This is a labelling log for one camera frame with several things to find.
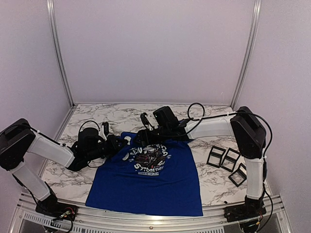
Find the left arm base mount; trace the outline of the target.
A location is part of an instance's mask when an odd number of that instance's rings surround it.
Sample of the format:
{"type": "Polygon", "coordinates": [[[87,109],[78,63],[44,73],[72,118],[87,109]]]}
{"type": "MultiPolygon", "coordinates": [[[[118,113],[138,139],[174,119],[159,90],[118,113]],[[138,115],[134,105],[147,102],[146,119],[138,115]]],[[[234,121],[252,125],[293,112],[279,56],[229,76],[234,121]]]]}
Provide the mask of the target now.
{"type": "Polygon", "coordinates": [[[49,195],[44,200],[36,202],[35,211],[47,216],[53,217],[54,220],[75,220],[78,207],[76,205],[59,202],[56,196],[49,195]]]}

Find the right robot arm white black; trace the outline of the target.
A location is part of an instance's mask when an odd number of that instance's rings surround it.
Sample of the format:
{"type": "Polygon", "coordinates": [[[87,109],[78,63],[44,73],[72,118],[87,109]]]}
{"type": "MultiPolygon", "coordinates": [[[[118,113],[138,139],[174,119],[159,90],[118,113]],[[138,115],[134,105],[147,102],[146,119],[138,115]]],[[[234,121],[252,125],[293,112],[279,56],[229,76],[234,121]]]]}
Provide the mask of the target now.
{"type": "Polygon", "coordinates": [[[263,203],[264,181],[267,175],[266,141],[264,119],[243,106],[239,110],[218,116],[187,117],[179,120],[169,106],[153,112],[157,127],[145,127],[138,131],[134,141],[142,146],[157,144],[165,140],[195,140],[203,137],[232,136],[240,155],[244,158],[247,172],[245,203],[241,206],[244,217],[252,217],[263,203]]]}

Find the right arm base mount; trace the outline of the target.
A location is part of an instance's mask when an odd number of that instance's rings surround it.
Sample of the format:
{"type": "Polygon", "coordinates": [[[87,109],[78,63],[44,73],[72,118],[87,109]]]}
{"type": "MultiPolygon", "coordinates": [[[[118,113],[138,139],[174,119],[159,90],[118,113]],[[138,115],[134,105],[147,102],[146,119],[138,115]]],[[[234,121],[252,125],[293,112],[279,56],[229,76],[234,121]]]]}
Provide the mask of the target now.
{"type": "Polygon", "coordinates": [[[263,202],[255,201],[233,206],[224,209],[224,217],[227,222],[241,221],[254,217],[262,217],[267,213],[263,202]]]}

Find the blue panda print t-shirt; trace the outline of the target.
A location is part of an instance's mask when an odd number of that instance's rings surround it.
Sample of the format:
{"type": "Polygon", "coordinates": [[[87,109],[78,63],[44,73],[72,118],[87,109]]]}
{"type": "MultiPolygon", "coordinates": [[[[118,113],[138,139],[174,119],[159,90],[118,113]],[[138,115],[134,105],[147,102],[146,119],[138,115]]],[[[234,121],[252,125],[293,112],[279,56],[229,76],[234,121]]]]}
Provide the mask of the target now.
{"type": "Polygon", "coordinates": [[[97,168],[85,205],[154,216],[202,216],[200,184],[186,141],[141,146],[131,141],[97,168]]]}

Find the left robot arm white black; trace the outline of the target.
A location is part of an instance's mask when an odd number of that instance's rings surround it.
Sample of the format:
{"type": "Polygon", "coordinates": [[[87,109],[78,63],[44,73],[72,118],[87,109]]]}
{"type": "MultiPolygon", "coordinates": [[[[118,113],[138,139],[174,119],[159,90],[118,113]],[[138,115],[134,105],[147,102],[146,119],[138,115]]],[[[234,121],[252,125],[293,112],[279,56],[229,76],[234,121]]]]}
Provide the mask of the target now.
{"type": "Polygon", "coordinates": [[[37,206],[51,216],[61,212],[53,190],[27,167],[24,155],[35,154],[58,163],[70,171],[80,171],[98,158],[110,158],[128,141],[115,135],[100,135],[96,128],[80,130],[72,147],[60,144],[32,128],[21,118],[0,133],[0,166],[9,171],[37,199],[37,206]]]}

